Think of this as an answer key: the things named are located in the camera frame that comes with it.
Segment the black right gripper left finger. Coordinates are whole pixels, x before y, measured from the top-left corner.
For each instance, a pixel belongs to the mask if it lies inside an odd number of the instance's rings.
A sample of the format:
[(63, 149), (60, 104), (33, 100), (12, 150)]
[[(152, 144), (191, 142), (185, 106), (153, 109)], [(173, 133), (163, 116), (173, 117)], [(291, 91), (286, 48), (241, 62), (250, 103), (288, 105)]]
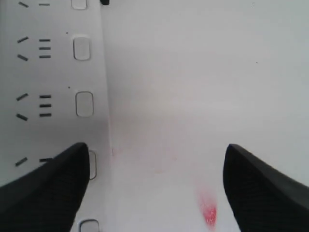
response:
[(2, 232), (69, 232), (90, 178), (88, 146), (76, 143), (0, 188)]

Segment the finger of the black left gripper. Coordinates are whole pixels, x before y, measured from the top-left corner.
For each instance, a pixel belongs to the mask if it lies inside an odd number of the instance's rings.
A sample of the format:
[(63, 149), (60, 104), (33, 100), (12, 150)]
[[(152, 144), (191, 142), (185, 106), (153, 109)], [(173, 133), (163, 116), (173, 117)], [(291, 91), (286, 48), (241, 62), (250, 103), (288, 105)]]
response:
[(100, 0), (102, 5), (109, 5), (110, 4), (110, 0)]

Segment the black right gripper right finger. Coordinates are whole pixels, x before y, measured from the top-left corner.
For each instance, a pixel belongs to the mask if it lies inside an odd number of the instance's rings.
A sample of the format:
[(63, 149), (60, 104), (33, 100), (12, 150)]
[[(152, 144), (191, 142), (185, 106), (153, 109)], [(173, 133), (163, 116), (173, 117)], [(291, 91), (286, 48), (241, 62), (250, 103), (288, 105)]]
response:
[(227, 147), (223, 186), (240, 231), (309, 230), (309, 188), (237, 144)]

